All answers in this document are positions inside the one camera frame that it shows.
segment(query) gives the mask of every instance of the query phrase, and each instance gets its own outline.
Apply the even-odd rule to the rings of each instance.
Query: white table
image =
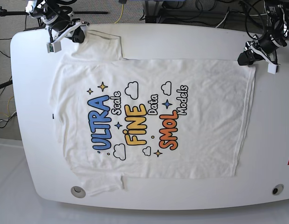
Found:
[[[248,37],[243,32],[181,25],[106,24],[92,29],[122,37],[125,58],[236,60]],[[266,203],[289,198],[289,45],[278,50],[279,72],[258,63],[255,96],[236,177],[205,180],[133,179],[126,190],[79,199],[80,186],[53,136],[49,87],[61,56],[48,54],[46,30],[18,33],[11,42],[14,94],[23,146],[37,193],[48,200],[140,210],[190,210]],[[283,184],[280,195],[272,189]]]

